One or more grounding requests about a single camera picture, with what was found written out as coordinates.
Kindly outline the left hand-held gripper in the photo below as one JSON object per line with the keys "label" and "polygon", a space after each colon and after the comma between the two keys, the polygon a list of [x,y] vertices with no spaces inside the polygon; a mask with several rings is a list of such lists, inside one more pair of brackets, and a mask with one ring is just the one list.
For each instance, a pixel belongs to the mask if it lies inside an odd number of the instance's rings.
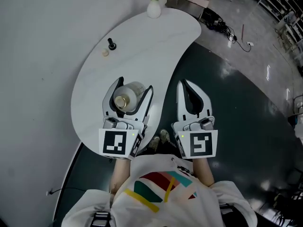
{"label": "left hand-held gripper", "polygon": [[150,108],[153,87],[149,86],[144,91],[134,111],[124,113],[114,103],[114,92],[123,85],[124,78],[119,77],[103,99],[102,109],[106,117],[103,128],[99,129],[99,154],[112,159],[132,160],[145,136],[147,125],[143,121]]}

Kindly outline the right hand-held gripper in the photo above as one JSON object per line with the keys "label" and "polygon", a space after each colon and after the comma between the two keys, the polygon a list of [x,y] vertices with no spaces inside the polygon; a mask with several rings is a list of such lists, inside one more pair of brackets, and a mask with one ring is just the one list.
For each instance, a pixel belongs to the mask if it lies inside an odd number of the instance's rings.
{"label": "right hand-held gripper", "polygon": [[214,130],[209,96],[193,82],[183,79],[177,85],[177,119],[172,124],[183,159],[216,156],[218,131]]}

